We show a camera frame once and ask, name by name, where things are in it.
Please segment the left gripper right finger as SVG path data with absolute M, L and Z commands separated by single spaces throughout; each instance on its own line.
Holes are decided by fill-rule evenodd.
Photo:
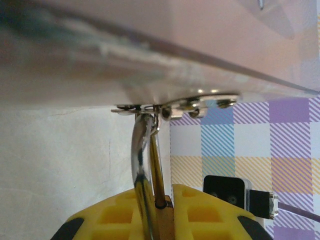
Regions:
M 183 184 L 172 190 L 175 240 L 273 240 L 240 207 Z

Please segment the brass padlock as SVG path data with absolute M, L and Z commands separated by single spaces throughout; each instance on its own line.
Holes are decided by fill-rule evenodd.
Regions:
M 157 115 L 137 113 L 131 138 L 131 174 L 144 240 L 175 240 L 174 207 L 165 194 Z

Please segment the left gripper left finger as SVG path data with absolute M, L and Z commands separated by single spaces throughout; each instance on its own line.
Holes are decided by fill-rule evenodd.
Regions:
M 135 190 L 73 214 L 50 240 L 145 240 Z

